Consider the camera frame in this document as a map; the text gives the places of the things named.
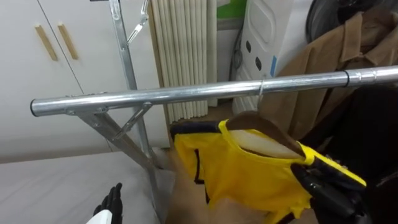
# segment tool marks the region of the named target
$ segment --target cabinet door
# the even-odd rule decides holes
[[[62,49],[85,93],[127,90],[122,61],[113,28],[108,1],[39,0]],[[140,21],[143,0],[123,0],[123,18],[129,35]],[[78,58],[68,51],[58,26],[63,24],[76,49]],[[138,89],[158,88],[159,78],[149,26],[145,26],[130,45]],[[123,125],[132,109],[111,111],[110,115]],[[154,106],[144,116],[152,146],[169,147],[163,106]],[[131,137],[137,140],[135,132]]]
[[[77,117],[35,118],[30,112],[34,98],[82,94],[38,2],[0,1],[0,23],[0,162],[110,151]]]

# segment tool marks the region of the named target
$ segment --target white bed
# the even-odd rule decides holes
[[[123,152],[0,164],[0,223],[81,224],[112,186],[123,184],[123,223],[159,223],[144,169]],[[157,171],[161,220],[175,175]]]

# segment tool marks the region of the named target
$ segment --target yellow shirt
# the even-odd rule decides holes
[[[186,123],[170,130],[188,173],[196,181],[204,181],[210,206],[229,197],[250,208],[271,212],[266,223],[277,223],[290,212],[298,218],[304,208],[310,208],[311,195],[295,179],[290,165],[312,165],[315,158],[356,184],[366,185],[358,176],[307,146],[302,145],[305,159],[259,156],[234,142],[226,121],[215,124]]]

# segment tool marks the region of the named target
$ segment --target metal clothes rack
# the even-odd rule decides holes
[[[30,109],[34,116],[67,114],[79,117],[108,141],[142,166],[149,174],[152,200],[157,213],[160,210],[155,170],[157,161],[149,146],[143,115],[152,105],[207,100],[210,98],[232,98],[237,96],[263,95],[270,92],[299,91],[319,88],[372,85],[398,82],[398,66],[347,70],[342,72],[298,75],[294,77],[273,78],[243,82],[224,82],[206,85],[181,86],[137,90],[134,69],[128,43],[135,38],[148,20],[148,0],[144,0],[141,21],[126,37],[119,0],[109,0],[119,51],[123,61],[124,74],[130,91],[118,93],[98,93],[81,96],[66,96],[33,100]],[[109,110],[134,108],[133,116],[120,127],[108,114]],[[135,125],[138,128],[140,146],[126,134]]]

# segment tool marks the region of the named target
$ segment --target green label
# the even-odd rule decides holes
[[[217,8],[218,19],[244,17],[247,0],[231,0],[229,4]]]

